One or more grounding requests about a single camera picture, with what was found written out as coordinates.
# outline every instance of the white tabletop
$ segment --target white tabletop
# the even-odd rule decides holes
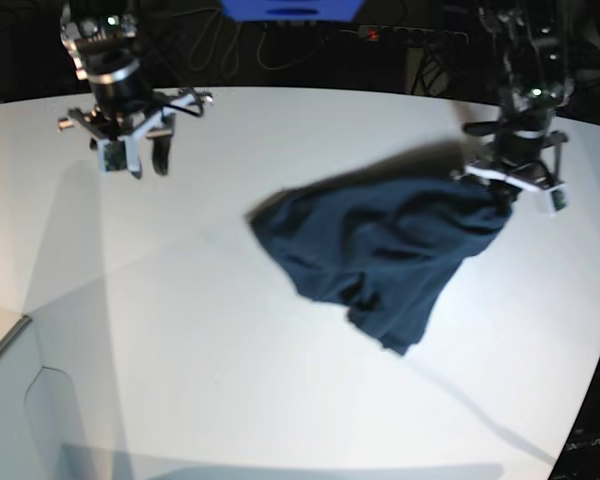
[[[554,123],[571,138],[572,205],[549,219],[522,195],[400,358],[344,308],[298,297],[244,215],[283,188],[462,141],[464,120],[495,110],[213,93],[204,119],[179,116],[167,178],[143,146],[141,181],[101,175],[82,132],[55,131],[89,97],[0,106],[0,307],[30,314],[44,364],[73,379],[83,431],[67,442],[103,475],[127,452],[133,478],[207,464],[547,478],[600,355],[600,127]]]

